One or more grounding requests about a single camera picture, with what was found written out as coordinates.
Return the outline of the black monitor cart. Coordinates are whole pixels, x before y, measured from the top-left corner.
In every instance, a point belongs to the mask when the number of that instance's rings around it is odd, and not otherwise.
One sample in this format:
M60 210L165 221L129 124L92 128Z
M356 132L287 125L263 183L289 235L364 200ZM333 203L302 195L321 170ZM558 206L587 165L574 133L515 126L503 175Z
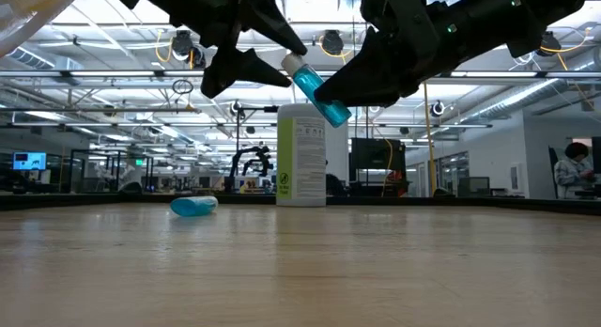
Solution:
M408 191L406 146L399 140L352 138L349 153L350 194L402 197Z

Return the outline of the black aluminium table frame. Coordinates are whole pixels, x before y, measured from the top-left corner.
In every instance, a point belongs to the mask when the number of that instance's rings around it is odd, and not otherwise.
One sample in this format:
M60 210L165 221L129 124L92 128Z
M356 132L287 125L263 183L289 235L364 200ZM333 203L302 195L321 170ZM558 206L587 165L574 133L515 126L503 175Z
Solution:
M0 211L107 205L119 203L170 203L175 195L0 195ZM545 200L515 197L329 197L329 206L413 206L413 207L491 207L510 210L536 210L601 216L601 201Z

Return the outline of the small blue mouthwash bottle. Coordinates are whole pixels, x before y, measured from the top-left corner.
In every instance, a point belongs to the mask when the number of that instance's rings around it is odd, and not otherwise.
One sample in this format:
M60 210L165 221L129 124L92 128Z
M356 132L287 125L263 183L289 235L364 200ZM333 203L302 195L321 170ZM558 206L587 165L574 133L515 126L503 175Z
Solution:
M316 99L316 90L323 85L324 80L300 55L287 54L282 60L282 67L333 128L339 128L350 119L351 112L340 101L318 101Z
M170 209L181 217L199 217L212 214L218 205L218 199L214 196L191 196L173 200Z

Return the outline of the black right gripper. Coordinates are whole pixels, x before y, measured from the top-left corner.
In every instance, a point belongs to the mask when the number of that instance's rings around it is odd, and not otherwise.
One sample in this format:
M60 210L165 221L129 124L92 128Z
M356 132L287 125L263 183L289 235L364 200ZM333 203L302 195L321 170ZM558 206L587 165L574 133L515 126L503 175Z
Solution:
M516 38L515 0L362 0L362 48L315 96L347 105L396 102L415 71L454 69Z

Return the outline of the grey desk monitor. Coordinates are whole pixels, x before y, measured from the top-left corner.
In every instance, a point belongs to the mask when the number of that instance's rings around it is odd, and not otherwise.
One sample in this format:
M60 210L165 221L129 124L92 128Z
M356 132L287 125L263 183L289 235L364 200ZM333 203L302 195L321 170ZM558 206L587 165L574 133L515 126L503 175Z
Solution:
M490 195L489 177L467 177L461 178L458 182L458 197L489 197Z

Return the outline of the blue screen monitor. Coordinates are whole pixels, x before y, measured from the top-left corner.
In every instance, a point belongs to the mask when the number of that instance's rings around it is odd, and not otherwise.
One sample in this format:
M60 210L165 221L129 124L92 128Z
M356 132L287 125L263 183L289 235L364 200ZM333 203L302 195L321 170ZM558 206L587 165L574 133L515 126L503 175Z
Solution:
M17 151L13 153L12 169L17 171L45 170L47 154L35 151Z

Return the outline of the long ceiling light bar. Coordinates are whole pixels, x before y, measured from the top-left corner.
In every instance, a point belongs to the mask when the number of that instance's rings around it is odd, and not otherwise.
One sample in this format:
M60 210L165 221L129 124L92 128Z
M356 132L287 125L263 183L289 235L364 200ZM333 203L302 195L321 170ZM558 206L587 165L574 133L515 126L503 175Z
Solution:
M1 78L73 78L73 77L141 77L141 78L200 78L202 70L0 70ZM524 78L524 79L601 79L601 71L450 71L435 78Z

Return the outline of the orange white toothbrush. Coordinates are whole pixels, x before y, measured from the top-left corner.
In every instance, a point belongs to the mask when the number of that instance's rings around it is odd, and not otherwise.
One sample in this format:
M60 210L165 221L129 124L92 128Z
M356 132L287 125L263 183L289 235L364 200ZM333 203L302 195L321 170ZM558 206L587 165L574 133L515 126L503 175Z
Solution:
M16 50L75 0L0 0L0 58Z

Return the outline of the white green wipes canister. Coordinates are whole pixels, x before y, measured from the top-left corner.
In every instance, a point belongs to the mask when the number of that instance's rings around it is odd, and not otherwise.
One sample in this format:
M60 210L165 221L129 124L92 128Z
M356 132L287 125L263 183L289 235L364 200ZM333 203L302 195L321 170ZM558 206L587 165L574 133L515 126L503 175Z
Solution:
M325 207L325 119L311 103L279 108L276 147L276 205Z

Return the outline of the black distant robot arms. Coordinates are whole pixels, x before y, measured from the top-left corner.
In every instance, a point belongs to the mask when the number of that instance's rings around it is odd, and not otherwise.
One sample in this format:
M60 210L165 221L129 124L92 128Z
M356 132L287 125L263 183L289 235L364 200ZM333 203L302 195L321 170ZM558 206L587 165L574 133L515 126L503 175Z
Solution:
M254 158L247 161L242 168L241 175L243 177L246 176L250 167L255 163L261 163L262 169L259 172L260 177L265 177L269 170L273 168L273 165L270 163L270 149L267 146L264 147L251 147L251 148L242 148L236 151L235 155L232 158L232 165L230 168L229 176L224 179L224 189L227 193L233 193L236 182L235 176L239 172L239 160L244 154L254 154Z

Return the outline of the person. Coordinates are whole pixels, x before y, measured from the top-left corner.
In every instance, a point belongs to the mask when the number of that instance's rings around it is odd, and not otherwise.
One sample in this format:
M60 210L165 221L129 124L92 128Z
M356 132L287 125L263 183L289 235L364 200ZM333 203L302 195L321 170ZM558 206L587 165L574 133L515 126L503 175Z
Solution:
M588 160L589 148L579 142L569 144L564 158L554 165L554 181L559 199L581 199L592 192L596 177Z

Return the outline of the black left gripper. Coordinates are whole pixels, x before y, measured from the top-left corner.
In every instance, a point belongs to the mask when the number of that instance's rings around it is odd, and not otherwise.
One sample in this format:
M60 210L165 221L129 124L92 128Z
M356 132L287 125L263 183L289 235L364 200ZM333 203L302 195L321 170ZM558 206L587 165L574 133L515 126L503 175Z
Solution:
M135 8L141 0L120 0ZM251 29L296 55L307 49L286 21L276 0L147 0L169 15L175 27L186 26L200 37L207 48L220 46L239 32ZM219 49L206 67L201 92L212 99L236 81L289 87L290 80L258 57L254 49Z

